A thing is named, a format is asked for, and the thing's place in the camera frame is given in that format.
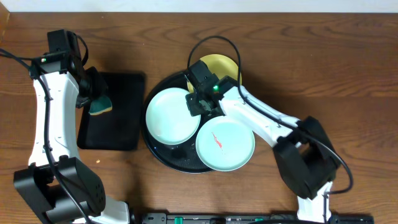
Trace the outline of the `green yellow sponge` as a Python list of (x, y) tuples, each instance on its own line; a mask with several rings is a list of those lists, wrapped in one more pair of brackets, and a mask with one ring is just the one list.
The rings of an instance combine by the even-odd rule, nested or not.
[(92, 116), (100, 115), (111, 111), (113, 104), (110, 98), (106, 95), (102, 95), (96, 100), (93, 100), (90, 104), (89, 114)]

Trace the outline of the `mint green plate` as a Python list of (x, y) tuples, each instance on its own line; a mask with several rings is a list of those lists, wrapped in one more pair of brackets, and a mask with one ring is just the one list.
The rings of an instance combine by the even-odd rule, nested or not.
[(255, 150), (253, 132), (229, 116), (207, 121), (195, 142), (197, 154), (210, 169), (229, 172), (244, 166)]
[(151, 99), (146, 111), (146, 127), (158, 142), (178, 145), (197, 131), (201, 116), (192, 116), (187, 106), (189, 91), (183, 88), (166, 88)]

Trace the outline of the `yellow plate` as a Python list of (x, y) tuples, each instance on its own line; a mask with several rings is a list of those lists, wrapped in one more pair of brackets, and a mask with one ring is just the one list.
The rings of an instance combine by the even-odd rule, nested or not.
[(229, 76), (236, 81), (238, 80), (238, 65), (233, 59), (221, 54), (210, 54), (201, 57), (200, 60), (220, 80), (225, 76)]

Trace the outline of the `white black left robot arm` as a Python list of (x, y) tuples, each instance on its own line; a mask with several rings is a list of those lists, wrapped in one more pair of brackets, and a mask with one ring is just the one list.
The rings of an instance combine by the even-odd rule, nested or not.
[(75, 105), (83, 74), (79, 56), (70, 51), (33, 59), (35, 141), (13, 184), (42, 223), (130, 223), (127, 203), (107, 196), (101, 179), (80, 160)]

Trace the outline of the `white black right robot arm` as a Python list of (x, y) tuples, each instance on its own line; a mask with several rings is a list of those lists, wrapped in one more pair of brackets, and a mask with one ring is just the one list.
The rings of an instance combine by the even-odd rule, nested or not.
[(337, 169), (342, 165), (320, 122), (283, 114), (258, 100), (231, 77), (188, 77), (193, 92), (186, 97), (192, 115), (217, 111), (237, 121), (272, 148), (279, 174), (298, 198), (297, 218), (328, 223), (329, 200)]

